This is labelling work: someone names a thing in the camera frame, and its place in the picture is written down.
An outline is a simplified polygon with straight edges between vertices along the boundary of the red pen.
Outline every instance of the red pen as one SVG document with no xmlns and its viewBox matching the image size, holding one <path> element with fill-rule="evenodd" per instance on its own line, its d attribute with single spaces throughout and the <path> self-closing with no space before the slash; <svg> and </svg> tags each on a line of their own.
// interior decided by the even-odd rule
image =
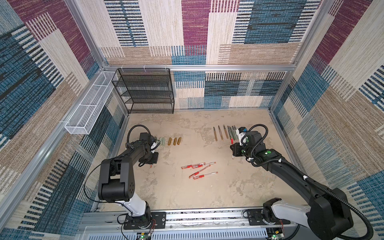
<svg viewBox="0 0 384 240">
<path fill-rule="evenodd" d="M 189 176 L 189 178 L 191 178 L 191 177 L 193 177 L 193 176 L 196 176 L 197 174 L 199 174 L 201 171 L 203 171 L 203 170 L 206 169 L 207 167 L 210 167 L 210 165 L 206 166 L 205 168 L 201 169 L 200 171 L 195 172 L 194 174 L 192 174 L 191 176 Z"/>
<path fill-rule="evenodd" d="M 198 167 L 202 167 L 204 165 L 211 165 L 211 164 L 215 164 L 216 162 L 210 162 L 210 163 L 204 163 L 204 164 L 198 164 L 198 165 L 195 165 L 195 166 L 192 166 L 192 168 L 198 168 Z"/>
<path fill-rule="evenodd" d="M 200 175 L 200 176 L 193 177 L 193 179 L 199 179 L 199 178 L 202 178 L 202 177 L 205 177 L 205 176 L 214 175 L 214 174 L 216 174 L 216 173 L 217 173 L 217 172 L 207 173 L 207 174 L 204 174 L 204 175 Z"/>
<path fill-rule="evenodd" d="M 200 164 L 205 164 L 205 162 L 201 162 L 201 163 L 198 163 L 198 164 L 192 164 L 192 165 L 183 166 L 183 167 L 181 167 L 181 169 L 190 168 L 190 167 L 197 166 L 197 165 L 200 165 Z"/>
</svg>

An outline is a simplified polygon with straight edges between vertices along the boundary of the black mesh shelf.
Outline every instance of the black mesh shelf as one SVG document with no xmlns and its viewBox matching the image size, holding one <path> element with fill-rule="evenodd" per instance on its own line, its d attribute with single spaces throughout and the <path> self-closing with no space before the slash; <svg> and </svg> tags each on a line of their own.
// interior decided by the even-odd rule
<svg viewBox="0 0 384 240">
<path fill-rule="evenodd" d="M 112 81 L 129 113 L 173 113 L 170 71 L 167 68 L 119 68 Z"/>
</svg>

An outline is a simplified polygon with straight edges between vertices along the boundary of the patterned wall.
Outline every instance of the patterned wall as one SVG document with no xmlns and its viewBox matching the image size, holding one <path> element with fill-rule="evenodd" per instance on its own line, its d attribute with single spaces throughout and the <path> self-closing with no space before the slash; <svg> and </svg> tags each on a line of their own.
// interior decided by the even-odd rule
<svg viewBox="0 0 384 240">
<path fill-rule="evenodd" d="M 98 65 L 63 0 L 0 0 L 0 46 L 2 200 Z"/>
<path fill-rule="evenodd" d="M 274 111 L 302 169 L 342 189 L 382 240 L 383 33 L 384 1 L 336 0 Z"/>
<path fill-rule="evenodd" d="M 320 0 L 79 0 L 110 65 L 289 64 Z"/>
<path fill-rule="evenodd" d="M 93 202 L 83 193 L 85 177 L 108 158 L 124 120 L 113 93 L 89 135 L 67 133 L 32 184 L 0 239 L 71 240 L 84 212 Z M 86 183 L 87 195 L 95 198 L 99 172 Z"/>
<path fill-rule="evenodd" d="M 175 109 L 266 108 L 286 72 L 171 72 Z"/>
</svg>

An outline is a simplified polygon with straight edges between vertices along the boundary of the white wire basket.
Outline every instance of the white wire basket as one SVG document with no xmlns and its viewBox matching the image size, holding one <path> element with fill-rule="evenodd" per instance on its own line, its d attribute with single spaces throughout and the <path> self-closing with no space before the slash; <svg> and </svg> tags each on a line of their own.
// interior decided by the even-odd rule
<svg viewBox="0 0 384 240">
<path fill-rule="evenodd" d="M 113 89 L 115 72 L 102 72 L 65 124 L 70 134 L 89 134 Z"/>
</svg>

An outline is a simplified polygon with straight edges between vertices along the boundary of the wire mesh basket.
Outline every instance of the wire mesh basket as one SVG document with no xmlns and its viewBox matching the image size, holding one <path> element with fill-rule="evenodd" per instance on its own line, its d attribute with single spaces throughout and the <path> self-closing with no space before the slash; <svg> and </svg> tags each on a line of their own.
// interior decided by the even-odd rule
<svg viewBox="0 0 384 240">
<path fill-rule="evenodd" d="M 129 113 L 173 113 L 170 71 L 167 68 L 119 68 L 112 80 Z"/>
<path fill-rule="evenodd" d="M 70 134 L 89 134 L 91 132 L 113 89 L 112 79 L 116 77 L 115 72 L 108 71 L 104 71 L 98 76 L 65 124 L 65 129 Z"/>
</svg>

